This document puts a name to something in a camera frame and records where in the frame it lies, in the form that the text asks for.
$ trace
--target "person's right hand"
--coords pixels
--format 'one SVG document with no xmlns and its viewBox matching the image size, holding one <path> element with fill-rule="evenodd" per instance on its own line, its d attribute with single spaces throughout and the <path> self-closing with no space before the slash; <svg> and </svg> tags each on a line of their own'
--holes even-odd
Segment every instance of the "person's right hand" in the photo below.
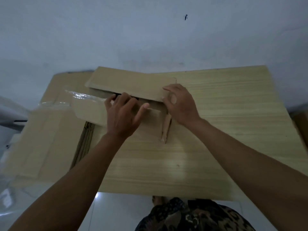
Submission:
<svg viewBox="0 0 308 231">
<path fill-rule="evenodd" d="M 200 119 L 195 101 L 185 87 L 177 83 L 164 86 L 163 89 L 173 93 L 176 97 L 175 104 L 168 97 L 164 97 L 163 102 L 172 118 L 179 124 L 188 127 L 190 123 Z"/>
</svg>

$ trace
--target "floor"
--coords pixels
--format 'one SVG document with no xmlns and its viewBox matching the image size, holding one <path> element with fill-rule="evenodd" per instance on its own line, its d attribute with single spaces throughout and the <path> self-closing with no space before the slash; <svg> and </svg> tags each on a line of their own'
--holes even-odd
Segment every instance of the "floor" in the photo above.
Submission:
<svg viewBox="0 0 308 231">
<path fill-rule="evenodd" d="M 9 208 L 0 207 L 0 230 L 6 231 L 21 213 L 33 203 L 36 198 L 48 189 L 49 184 L 37 184 L 22 189 L 10 189 Z M 275 231 L 276 229 L 264 217 L 251 201 L 233 202 L 216 201 L 229 206 L 245 217 L 257 231 Z M 134 230 L 143 217 L 152 209 L 152 197 L 128 194 L 97 193 L 79 231 L 96 230 Z"/>
</svg>

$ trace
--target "black patterned fabric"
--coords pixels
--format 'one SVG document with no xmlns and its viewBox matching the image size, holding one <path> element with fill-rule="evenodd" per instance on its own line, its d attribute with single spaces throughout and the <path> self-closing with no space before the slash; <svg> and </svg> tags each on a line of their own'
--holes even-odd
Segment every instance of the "black patterned fabric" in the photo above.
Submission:
<svg viewBox="0 0 308 231">
<path fill-rule="evenodd" d="M 140 221 L 135 231 L 255 231 L 250 223 L 235 210 L 210 199 L 189 200 L 173 198 L 164 205 L 155 206 Z"/>
</svg>

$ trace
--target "white wall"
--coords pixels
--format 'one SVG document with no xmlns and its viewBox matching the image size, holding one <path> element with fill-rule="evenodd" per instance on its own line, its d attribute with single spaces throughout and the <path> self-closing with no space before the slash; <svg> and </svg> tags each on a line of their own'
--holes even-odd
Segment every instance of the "white wall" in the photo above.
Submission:
<svg viewBox="0 0 308 231">
<path fill-rule="evenodd" d="M 36 107 L 55 73 L 266 64 L 308 102 L 308 0 L 1 0 L 0 95 Z"/>
</svg>

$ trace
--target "wooden table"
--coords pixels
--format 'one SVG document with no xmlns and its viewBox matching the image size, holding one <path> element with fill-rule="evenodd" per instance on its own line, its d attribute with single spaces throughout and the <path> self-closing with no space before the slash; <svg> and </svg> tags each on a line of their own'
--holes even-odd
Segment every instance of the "wooden table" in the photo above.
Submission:
<svg viewBox="0 0 308 231">
<path fill-rule="evenodd" d="M 307 154 L 266 66 L 163 74 L 176 77 L 188 89 L 200 116 L 211 124 L 308 175 Z M 105 132 L 95 128 L 92 147 Z M 243 196 L 207 148 L 175 121 L 167 144 L 130 137 L 99 191 L 218 200 Z"/>
</svg>

